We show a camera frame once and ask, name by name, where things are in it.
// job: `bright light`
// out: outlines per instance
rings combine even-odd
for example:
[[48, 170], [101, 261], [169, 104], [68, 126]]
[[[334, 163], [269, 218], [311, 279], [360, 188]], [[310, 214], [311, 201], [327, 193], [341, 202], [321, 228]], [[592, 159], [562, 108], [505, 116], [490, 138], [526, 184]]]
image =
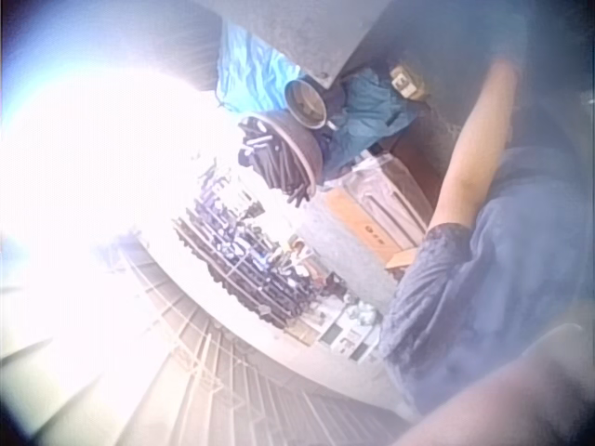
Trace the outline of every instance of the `bright light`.
[[72, 72], [37, 89], [3, 135], [0, 228], [51, 251], [176, 215], [189, 160], [225, 150], [216, 111], [211, 92], [143, 70]]

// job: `blue shirt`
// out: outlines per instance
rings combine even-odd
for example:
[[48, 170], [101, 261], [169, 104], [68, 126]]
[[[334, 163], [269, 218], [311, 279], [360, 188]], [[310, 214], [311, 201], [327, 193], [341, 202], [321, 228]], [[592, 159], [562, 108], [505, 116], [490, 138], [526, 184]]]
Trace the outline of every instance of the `blue shirt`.
[[577, 296], [587, 197], [564, 151], [506, 150], [473, 230], [430, 230], [382, 324], [380, 352], [421, 413], [517, 357]]

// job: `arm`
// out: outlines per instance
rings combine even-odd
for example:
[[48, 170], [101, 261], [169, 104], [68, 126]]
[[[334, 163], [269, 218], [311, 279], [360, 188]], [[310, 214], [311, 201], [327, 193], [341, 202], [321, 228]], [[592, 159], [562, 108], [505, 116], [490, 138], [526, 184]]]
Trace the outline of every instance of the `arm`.
[[511, 63], [492, 64], [456, 142], [428, 230], [442, 223], [474, 225], [506, 145], [517, 83]]

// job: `bucket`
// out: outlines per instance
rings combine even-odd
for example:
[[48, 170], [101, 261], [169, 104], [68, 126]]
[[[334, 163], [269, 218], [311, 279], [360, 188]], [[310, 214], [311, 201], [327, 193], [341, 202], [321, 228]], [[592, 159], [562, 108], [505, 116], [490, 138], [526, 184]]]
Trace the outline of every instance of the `bucket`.
[[323, 177], [323, 154], [311, 131], [287, 110], [250, 111], [242, 116], [254, 117], [271, 126], [300, 160], [310, 180], [308, 195], [316, 193], [316, 184]]
[[326, 90], [309, 76], [289, 81], [285, 86], [287, 108], [304, 126], [312, 129], [329, 125], [329, 118], [340, 112], [345, 103], [345, 91], [340, 84]]

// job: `fabric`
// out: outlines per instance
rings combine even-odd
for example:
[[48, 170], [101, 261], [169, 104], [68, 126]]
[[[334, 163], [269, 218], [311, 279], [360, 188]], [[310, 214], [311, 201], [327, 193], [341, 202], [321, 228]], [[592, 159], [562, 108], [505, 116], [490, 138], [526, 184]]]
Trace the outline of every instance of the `fabric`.
[[417, 117], [416, 104], [403, 99], [370, 68], [345, 82], [343, 113], [331, 117], [337, 131], [324, 152], [324, 174], [333, 173], [385, 137], [396, 135]]
[[509, 149], [475, 228], [427, 234], [380, 341], [421, 413], [518, 357], [575, 299], [587, 221], [577, 172], [566, 151]]
[[266, 112], [287, 106], [285, 85], [300, 68], [244, 28], [223, 24], [218, 60], [217, 97], [236, 113]]

